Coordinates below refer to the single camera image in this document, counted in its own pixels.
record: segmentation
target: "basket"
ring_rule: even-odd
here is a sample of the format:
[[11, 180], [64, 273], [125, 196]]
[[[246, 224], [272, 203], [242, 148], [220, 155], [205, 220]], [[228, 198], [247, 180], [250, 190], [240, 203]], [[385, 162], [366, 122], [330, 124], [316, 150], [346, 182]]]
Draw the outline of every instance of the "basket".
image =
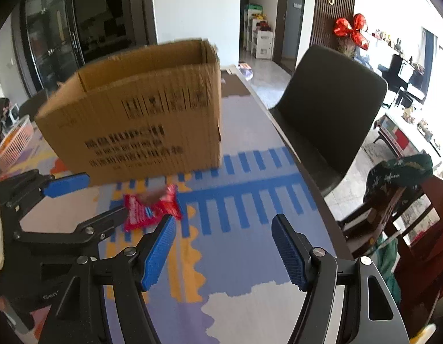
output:
[[0, 153], [0, 170], [3, 172], [7, 171], [8, 168], [17, 161], [33, 136], [33, 126], [28, 115], [19, 119], [16, 125], [11, 128], [9, 133], [0, 143], [0, 149], [6, 142], [7, 137], [16, 130], [17, 133]]

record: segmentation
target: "red candy wrapper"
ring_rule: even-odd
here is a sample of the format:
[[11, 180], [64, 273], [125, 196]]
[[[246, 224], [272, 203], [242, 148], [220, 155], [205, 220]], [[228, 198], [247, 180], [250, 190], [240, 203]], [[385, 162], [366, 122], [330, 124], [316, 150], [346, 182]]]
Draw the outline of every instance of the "red candy wrapper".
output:
[[168, 185], [165, 194], [155, 203], [143, 204], [142, 195], [124, 195], [124, 206], [129, 210], [124, 230], [129, 232], [133, 229], [155, 225], [161, 221], [164, 215], [169, 214], [176, 220], [182, 219], [182, 213], [177, 202], [177, 187]]

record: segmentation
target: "blue rubber fingertip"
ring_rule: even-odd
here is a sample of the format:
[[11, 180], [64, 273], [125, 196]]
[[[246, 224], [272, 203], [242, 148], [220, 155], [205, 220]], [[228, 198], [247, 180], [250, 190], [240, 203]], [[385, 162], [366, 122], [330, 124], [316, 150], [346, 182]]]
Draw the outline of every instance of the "blue rubber fingertip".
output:
[[50, 184], [43, 189], [43, 193], [47, 197], [57, 198], [65, 194], [73, 193], [77, 190], [85, 189], [88, 186], [89, 176], [86, 173], [81, 173], [79, 175], [71, 175], [50, 182]]
[[175, 219], [171, 217], [145, 260], [145, 273], [141, 281], [144, 291], [148, 291], [151, 286], [158, 282], [176, 233], [177, 224]]
[[290, 281], [296, 284], [301, 291], [307, 291], [308, 281], [305, 276], [304, 261], [294, 246], [289, 234], [276, 218], [273, 219], [271, 231], [277, 250], [290, 277]]

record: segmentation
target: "open cardboard box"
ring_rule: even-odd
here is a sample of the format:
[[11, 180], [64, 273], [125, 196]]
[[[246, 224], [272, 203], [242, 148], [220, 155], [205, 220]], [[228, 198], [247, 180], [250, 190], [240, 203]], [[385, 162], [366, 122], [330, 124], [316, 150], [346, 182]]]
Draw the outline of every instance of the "open cardboard box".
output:
[[217, 167], [220, 100], [214, 48], [188, 40], [86, 65], [36, 123], [72, 173], [99, 185]]

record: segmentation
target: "foil balloon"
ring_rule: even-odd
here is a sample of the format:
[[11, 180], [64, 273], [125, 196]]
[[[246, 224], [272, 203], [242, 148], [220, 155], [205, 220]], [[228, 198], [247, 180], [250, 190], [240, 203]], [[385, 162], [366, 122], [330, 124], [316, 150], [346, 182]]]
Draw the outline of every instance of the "foil balloon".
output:
[[354, 28], [346, 18], [338, 18], [335, 22], [333, 32], [339, 38], [350, 36], [355, 44], [364, 50], [368, 50], [370, 44], [368, 40], [360, 33], [360, 30], [367, 24], [367, 20], [363, 14], [356, 14], [354, 16]]

